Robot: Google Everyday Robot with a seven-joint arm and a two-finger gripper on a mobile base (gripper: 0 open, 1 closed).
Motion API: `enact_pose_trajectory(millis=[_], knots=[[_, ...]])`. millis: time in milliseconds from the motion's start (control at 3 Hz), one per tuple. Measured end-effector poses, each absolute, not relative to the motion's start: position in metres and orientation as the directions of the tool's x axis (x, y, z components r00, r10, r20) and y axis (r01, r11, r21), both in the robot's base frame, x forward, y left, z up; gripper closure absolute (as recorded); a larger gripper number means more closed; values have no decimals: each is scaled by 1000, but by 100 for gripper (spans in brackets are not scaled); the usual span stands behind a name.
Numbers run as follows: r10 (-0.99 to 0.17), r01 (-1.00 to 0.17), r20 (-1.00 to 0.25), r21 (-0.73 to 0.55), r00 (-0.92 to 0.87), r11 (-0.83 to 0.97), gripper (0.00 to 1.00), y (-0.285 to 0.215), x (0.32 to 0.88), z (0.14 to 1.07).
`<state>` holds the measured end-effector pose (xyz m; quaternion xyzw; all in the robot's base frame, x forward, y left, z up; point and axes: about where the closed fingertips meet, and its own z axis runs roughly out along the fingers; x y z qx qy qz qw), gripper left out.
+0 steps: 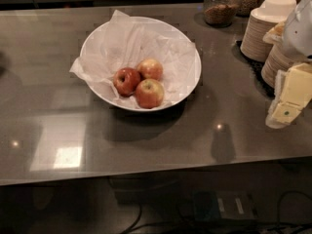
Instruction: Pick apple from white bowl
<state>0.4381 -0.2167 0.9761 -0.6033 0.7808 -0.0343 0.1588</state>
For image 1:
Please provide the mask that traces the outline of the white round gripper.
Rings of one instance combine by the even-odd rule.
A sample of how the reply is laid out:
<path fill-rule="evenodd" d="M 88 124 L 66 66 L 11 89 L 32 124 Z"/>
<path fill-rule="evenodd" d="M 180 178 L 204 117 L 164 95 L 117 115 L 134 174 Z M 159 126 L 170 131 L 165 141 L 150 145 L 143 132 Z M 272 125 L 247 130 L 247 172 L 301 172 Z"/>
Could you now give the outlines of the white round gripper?
<path fill-rule="evenodd" d="M 286 22 L 267 31 L 267 44 L 282 43 L 285 54 L 293 60 L 312 61 L 312 0 L 300 0 Z M 312 100 L 312 65 L 301 63 L 287 71 L 279 70 L 273 99 L 265 123 L 272 129 L 290 125 Z"/>

